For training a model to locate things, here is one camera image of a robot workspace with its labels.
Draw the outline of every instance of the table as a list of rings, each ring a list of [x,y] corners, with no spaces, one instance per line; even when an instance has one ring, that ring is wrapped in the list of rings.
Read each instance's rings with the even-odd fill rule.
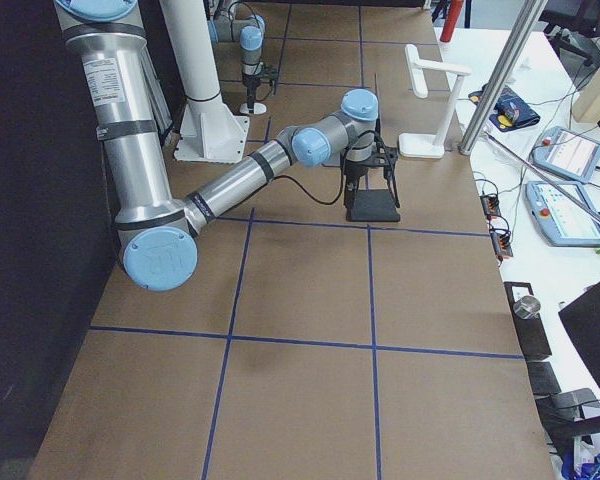
[[[480,90],[485,84],[506,42],[509,32],[503,30],[462,30],[454,33],[452,41],[441,47],[445,61],[468,65],[473,75],[464,84],[461,97]],[[525,101],[541,103],[560,99],[573,91],[568,74],[555,56],[541,32],[533,32],[512,74],[510,85]],[[534,142],[550,126],[569,126],[570,102],[552,102],[533,107],[542,117],[534,127],[510,133],[494,131],[501,142],[523,158],[527,158]],[[466,124],[475,107],[469,101],[458,103],[456,112],[461,123]],[[594,124],[571,122],[571,129],[583,132]],[[588,136],[600,140],[600,129]],[[481,139],[471,154],[475,171],[494,181],[501,190],[515,187],[519,182],[521,165],[492,142]],[[525,183],[537,177],[527,173]],[[600,184],[600,172],[594,173],[591,182]],[[587,186],[586,190],[600,211],[600,190]],[[600,391],[575,351],[558,317],[561,305],[568,304],[584,289],[600,281],[600,255],[588,248],[551,247],[541,237],[535,221],[524,203],[520,201],[515,215],[517,191],[502,195],[501,208],[511,223],[515,221],[513,240],[514,258],[505,260],[500,267],[504,281],[531,283],[542,303],[542,321],[553,352],[551,365],[563,391],[591,388],[600,398]]]
[[[251,150],[360,86],[379,91],[390,144],[443,115],[444,75],[423,104],[399,60],[409,41],[440,58],[429,12],[257,11],[281,76]],[[239,52],[219,47],[235,107]],[[178,197],[226,169],[167,166]],[[337,169],[290,173],[337,191]],[[116,270],[31,478],[551,478],[468,160],[397,175],[397,224],[347,223],[341,204],[276,181],[202,232],[181,288],[146,292]]]

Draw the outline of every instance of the metal bar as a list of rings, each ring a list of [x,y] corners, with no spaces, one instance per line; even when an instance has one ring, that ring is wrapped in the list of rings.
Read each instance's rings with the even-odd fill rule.
[[[547,0],[526,0],[522,6],[513,30],[509,34],[509,39],[493,69],[491,78],[489,78],[489,83],[482,93],[480,105],[473,114],[471,122],[467,126],[467,131],[458,147],[460,153],[463,155],[471,155],[480,131],[493,110],[500,92],[507,78],[511,75],[513,67],[546,4]]]
[[[569,422],[549,430],[551,438],[573,438],[600,433],[600,416]]]

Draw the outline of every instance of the label sticker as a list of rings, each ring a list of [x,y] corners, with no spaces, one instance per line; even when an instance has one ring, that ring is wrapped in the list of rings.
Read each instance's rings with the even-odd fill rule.
[[[126,102],[118,62],[115,58],[92,60],[84,64],[84,74],[91,92],[93,106]]]

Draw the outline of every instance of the office chair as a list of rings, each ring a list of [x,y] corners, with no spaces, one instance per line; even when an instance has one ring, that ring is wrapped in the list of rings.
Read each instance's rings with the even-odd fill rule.
[[[584,57],[585,66],[593,64],[593,59],[584,50],[569,41],[565,30],[578,32],[587,38],[600,37],[600,0],[549,0],[540,15],[541,22],[547,22],[544,33],[558,57],[560,49]],[[555,27],[558,33],[549,37]]]

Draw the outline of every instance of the silver metal rod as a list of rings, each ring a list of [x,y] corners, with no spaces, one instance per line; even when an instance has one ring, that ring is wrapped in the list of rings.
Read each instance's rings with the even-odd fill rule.
[[[524,49],[527,39],[533,30],[540,14],[547,4],[547,0],[526,0],[520,10],[509,39],[502,50],[502,54],[493,69],[489,83],[482,93],[480,105],[467,126],[467,131],[462,138],[458,149],[463,155],[471,155],[471,151],[478,140],[480,131],[502,92],[505,82],[511,75],[513,67]]]

